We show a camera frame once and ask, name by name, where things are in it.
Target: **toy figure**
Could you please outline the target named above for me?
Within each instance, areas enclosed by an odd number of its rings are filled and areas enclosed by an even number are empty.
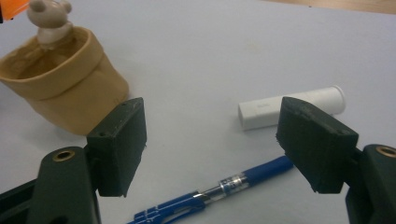
[[[0,60],[0,81],[45,119],[71,133],[88,134],[128,97],[94,34],[67,20],[66,1],[31,0],[37,36]]]

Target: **white cylinder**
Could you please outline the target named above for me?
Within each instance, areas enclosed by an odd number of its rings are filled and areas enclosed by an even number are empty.
[[[346,108],[344,93],[338,86],[284,96],[307,101],[328,114],[339,114]],[[249,130],[276,125],[284,96],[240,103],[238,114],[242,128]]]

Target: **orange object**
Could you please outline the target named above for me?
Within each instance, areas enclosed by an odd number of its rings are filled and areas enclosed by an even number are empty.
[[[29,0],[0,0],[3,19],[8,21],[14,18],[28,7],[28,2]]]

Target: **table surface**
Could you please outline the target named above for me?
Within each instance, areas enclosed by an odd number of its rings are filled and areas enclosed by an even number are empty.
[[[70,1],[145,100],[148,141],[126,198],[100,198],[103,223],[205,189],[283,155],[276,126],[244,132],[238,103],[340,86],[335,117],[358,148],[396,146],[396,16],[267,1]],[[35,34],[24,14],[0,25],[0,57]],[[0,192],[37,175],[52,150],[84,147],[0,84]],[[314,193],[297,169],[179,223],[348,223],[347,186]]]

